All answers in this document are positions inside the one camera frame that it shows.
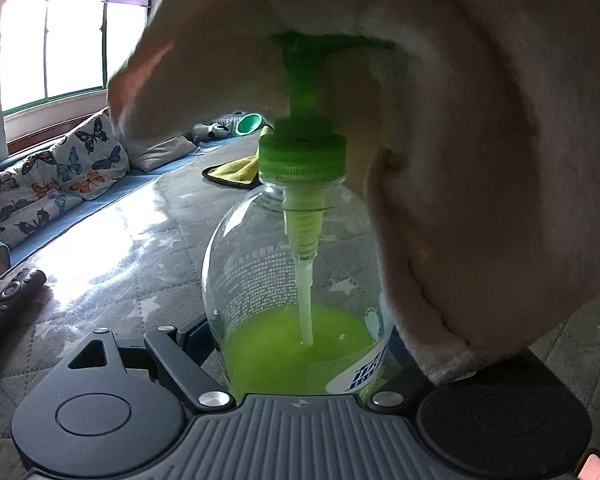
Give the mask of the clear green soap pump bottle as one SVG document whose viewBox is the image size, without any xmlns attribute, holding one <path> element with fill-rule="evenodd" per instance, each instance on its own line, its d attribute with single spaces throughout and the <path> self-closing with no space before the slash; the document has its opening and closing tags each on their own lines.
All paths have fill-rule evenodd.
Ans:
<svg viewBox="0 0 600 480">
<path fill-rule="evenodd" d="M 323 114 L 327 58 L 352 36 L 285 32 L 289 112 L 264 128 L 259 185 L 227 211 L 202 294 L 230 392 L 372 394 L 393 329 L 366 207 L 344 184 L 346 141 Z"/>
</svg>

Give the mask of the window with green frame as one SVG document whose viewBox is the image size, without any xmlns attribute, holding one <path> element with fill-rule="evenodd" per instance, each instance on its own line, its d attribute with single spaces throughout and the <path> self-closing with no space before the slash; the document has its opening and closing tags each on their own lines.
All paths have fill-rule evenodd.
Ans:
<svg viewBox="0 0 600 480">
<path fill-rule="evenodd" d="M 6 0 L 3 113 L 105 89 L 140 40 L 150 10 L 151 0 Z"/>
</svg>

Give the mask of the pink terry towel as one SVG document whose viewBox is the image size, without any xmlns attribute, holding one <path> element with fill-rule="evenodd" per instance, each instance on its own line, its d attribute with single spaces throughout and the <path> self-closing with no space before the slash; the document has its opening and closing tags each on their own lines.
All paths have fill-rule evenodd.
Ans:
<svg viewBox="0 0 600 480">
<path fill-rule="evenodd" d="M 349 144 L 407 350 L 443 384 L 600 293 L 600 0 L 161 0 L 110 80 L 124 140 L 288 110 L 274 36 L 351 35 L 322 107 Z"/>
</svg>

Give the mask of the green plastic basin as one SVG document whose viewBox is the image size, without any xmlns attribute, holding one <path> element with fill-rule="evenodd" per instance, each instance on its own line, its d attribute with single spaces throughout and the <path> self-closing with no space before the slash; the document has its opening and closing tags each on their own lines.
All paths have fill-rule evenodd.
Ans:
<svg viewBox="0 0 600 480">
<path fill-rule="evenodd" d="M 258 113 L 241 114 L 236 118 L 234 133 L 236 136 L 249 136 L 264 126 L 264 118 Z"/>
</svg>

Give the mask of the yellow black microfiber cloth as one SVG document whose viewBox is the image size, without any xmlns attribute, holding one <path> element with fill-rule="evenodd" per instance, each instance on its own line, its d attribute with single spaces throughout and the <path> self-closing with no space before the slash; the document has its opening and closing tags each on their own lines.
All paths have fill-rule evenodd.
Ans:
<svg viewBox="0 0 600 480">
<path fill-rule="evenodd" d="M 208 167 L 202 170 L 201 175 L 207 181 L 226 188 L 238 188 L 238 190 L 258 188 L 262 184 L 260 148 L 257 148 L 252 155 Z"/>
</svg>

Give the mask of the black remote control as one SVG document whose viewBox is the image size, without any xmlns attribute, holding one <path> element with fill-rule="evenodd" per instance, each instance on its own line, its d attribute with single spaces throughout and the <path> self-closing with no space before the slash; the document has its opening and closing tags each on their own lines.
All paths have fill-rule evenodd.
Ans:
<svg viewBox="0 0 600 480">
<path fill-rule="evenodd" d="M 46 275 L 38 269 L 23 269 L 0 292 L 0 341 L 9 327 L 38 296 Z"/>
</svg>

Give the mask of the butterfly print cushion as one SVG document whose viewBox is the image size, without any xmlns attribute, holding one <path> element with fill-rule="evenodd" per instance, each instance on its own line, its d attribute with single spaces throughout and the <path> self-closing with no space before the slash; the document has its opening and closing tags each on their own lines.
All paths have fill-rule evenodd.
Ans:
<svg viewBox="0 0 600 480">
<path fill-rule="evenodd" d="M 109 190 L 130 169 L 108 110 L 0 170 L 0 241 L 10 248 Z"/>
</svg>

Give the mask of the grey plain cushion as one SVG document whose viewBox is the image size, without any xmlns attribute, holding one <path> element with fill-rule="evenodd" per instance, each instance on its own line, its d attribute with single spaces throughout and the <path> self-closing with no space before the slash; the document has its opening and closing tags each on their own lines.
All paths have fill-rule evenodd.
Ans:
<svg viewBox="0 0 600 480">
<path fill-rule="evenodd" d="M 187 140 L 185 136 L 174 136 L 174 138 L 161 142 L 155 139 L 134 140 L 118 136 L 118 141 L 129 156 L 130 166 L 143 172 L 174 162 L 197 149 L 196 145 Z"/>
</svg>

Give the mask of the grey quilted table cover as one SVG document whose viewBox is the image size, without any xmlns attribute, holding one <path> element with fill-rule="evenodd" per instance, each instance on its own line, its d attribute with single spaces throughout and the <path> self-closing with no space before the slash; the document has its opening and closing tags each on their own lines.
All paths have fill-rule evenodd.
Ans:
<svg viewBox="0 0 600 480">
<path fill-rule="evenodd" d="M 251 154 L 243 138 L 212 148 L 95 212 L 27 260 L 46 275 L 33 304 L 0 345 L 0 479 L 24 470 L 10 438 L 20 401 L 86 335 L 99 327 L 138 338 L 201 314 L 204 250 L 240 192 L 204 180 L 204 168 Z M 533 346 L 585 405 L 600 450 L 600 294 Z"/>
</svg>

